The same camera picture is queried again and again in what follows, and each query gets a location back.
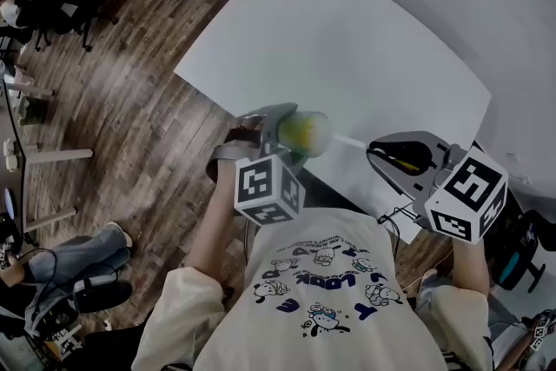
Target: jeans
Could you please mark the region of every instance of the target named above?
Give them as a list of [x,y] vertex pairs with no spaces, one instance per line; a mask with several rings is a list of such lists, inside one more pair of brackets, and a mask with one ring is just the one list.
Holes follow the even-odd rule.
[[130,257],[125,237],[113,226],[106,227],[93,237],[72,238],[52,250],[56,254],[56,272],[54,256],[50,252],[42,252],[29,261],[36,283],[45,284],[52,279],[47,289],[66,283],[73,288],[77,280],[114,274],[114,270],[123,266]]

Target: desk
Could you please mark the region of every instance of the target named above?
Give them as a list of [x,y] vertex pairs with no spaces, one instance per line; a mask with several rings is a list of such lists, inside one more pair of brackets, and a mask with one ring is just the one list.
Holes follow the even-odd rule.
[[17,123],[17,117],[12,110],[10,103],[10,96],[8,95],[8,90],[22,91],[26,94],[35,94],[42,96],[51,96],[53,94],[52,90],[40,89],[38,87],[31,87],[27,85],[18,84],[8,84],[4,80],[1,81],[0,86],[0,139],[3,141],[8,138],[14,142],[16,147],[18,167],[15,172],[9,172],[5,167],[5,161],[3,160],[3,165],[0,165],[0,183],[3,188],[11,190],[13,200],[15,202],[14,208],[16,209],[16,214],[14,222],[16,223],[17,229],[20,234],[25,232],[30,232],[34,229],[39,229],[42,226],[51,224],[52,222],[57,222],[63,218],[76,214],[75,208],[63,209],[56,212],[53,215],[48,215],[43,218],[39,218],[35,221],[27,221],[27,189],[25,188],[25,183],[27,181],[28,167],[31,164],[38,164],[41,162],[55,162],[64,161],[70,159],[79,158],[90,158],[93,156],[93,151],[90,149],[81,150],[58,150],[50,152],[30,152],[26,146],[23,145],[22,139],[19,132],[19,124]]
[[[294,102],[365,143],[426,130],[469,148],[490,101],[469,68],[391,0],[230,0],[175,73],[232,115]],[[370,215],[409,202],[363,149],[339,140],[305,167]],[[411,242],[420,228],[397,216]]]

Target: wooden floor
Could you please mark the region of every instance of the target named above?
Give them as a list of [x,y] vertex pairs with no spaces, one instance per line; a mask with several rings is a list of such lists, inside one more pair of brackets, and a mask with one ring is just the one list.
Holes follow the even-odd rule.
[[[182,264],[208,204],[213,184],[204,167],[231,116],[173,69],[227,1],[122,0],[117,25],[93,27],[90,53],[81,49],[79,36],[66,35],[53,37],[41,52],[28,45],[19,57],[36,85],[56,91],[47,125],[28,127],[24,141],[41,149],[95,152],[90,160],[32,167],[29,217],[78,209],[35,238],[52,247],[116,221],[136,239],[136,253],[122,273],[135,291],[110,311],[115,328],[137,324],[153,308],[166,273]],[[225,269],[237,286],[242,227],[234,225],[230,236]],[[449,241],[437,235],[421,234],[410,247],[400,244],[402,286],[450,250]],[[100,329],[94,318],[85,322],[88,331]]]

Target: table leg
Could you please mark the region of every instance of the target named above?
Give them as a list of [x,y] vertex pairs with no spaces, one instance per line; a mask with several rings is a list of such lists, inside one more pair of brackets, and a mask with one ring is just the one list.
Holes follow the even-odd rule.
[[27,155],[27,163],[40,164],[41,162],[68,161],[70,159],[91,158],[93,150],[58,150],[54,152],[36,152]]
[[32,222],[28,222],[27,224],[25,224],[24,231],[25,232],[30,232],[31,230],[39,229],[42,226],[47,226],[48,224],[51,224],[53,222],[59,222],[60,220],[63,220],[64,218],[69,218],[70,216],[73,216],[76,213],[77,213],[76,208],[60,210],[59,212],[56,212],[55,214],[45,216],[43,218],[39,218],[39,219],[37,219],[35,221],[32,221]]
[[53,89],[41,89],[39,87],[33,87],[32,85],[22,85],[20,83],[6,83],[7,89],[13,89],[14,91],[21,91],[26,95],[40,95],[40,96],[53,96]]

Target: person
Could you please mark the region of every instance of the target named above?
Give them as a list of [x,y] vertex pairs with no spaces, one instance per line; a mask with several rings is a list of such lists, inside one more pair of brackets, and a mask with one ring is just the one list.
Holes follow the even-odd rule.
[[0,0],[0,16],[9,25],[0,27],[0,37],[12,37],[20,43],[26,44],[33,37],[33,29],[17,26],[20,10],[14,2],[15,0]]
[[26,309],[37,298],[37,286],[30,284],[44,285],[46,298],[55,287],[72,289],[82,278],[113,274],[129,260],[132,246],[129,234],[109,222],[93,237],[79,236],[50,251],[39,249],[28,262],[8,254],[10,265],[0,270],[0,332],[9,338],[23,334]]
[[453,240],[452,285],[431,291],[421,319],[396,281],[387,231],[351,210],[304,209],[260,228],[245,290],[225,314],[234,188],[235,162],[219,160],[185,267],[168,273],[133,371],[493,369],[483,243]]

